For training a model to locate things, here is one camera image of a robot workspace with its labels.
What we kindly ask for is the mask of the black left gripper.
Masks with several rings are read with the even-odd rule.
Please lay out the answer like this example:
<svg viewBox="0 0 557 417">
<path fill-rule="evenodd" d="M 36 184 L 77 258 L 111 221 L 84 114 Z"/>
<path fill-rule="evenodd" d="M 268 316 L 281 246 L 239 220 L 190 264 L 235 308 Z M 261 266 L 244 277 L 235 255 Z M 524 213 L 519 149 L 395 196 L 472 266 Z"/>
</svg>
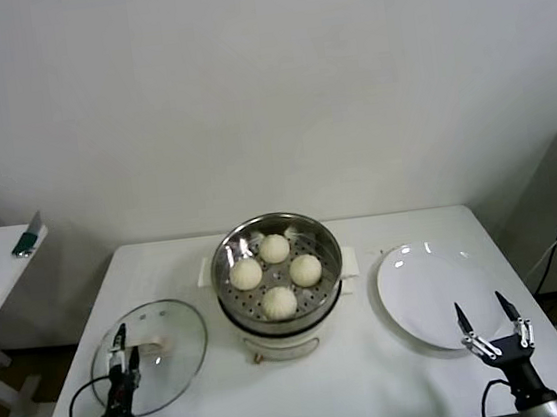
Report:
<svg viewBox="0 0 557 417">
<path fill-rule="evenodd" d="M 138 347 L 132 347 L 126 367 L 126 324 L 121 323 L 108 352 L 109 379 L 105 417 L 135 417 L 132 406 L 134 392 L 139 386 L 140 358 Z"/>
</svg>

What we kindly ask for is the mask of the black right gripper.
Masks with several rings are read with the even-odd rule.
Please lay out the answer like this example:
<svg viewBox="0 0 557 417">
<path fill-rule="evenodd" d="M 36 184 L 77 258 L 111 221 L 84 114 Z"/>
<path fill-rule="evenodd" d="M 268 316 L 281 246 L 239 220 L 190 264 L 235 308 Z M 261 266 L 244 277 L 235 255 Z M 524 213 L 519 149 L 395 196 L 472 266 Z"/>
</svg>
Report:
<svg viewBox="0 0 557 417">
<path fill-rule="evenodd" d="M 473 330 L 460 305 L 454 303 L 458 326 L 463 334 L 462 344 L 480 358 L 496 358 L 492 361 L 493 367 L 504 373 L 518 411 L 555 401 L 556 392 L 545 386 L 530 362 L 535 345 L 531 320 L 522 317 L 502 293 L 496 291 L 494 294 L 517 335 L 499 338 L 492 343 L 487 341 Z"/>
</svg>

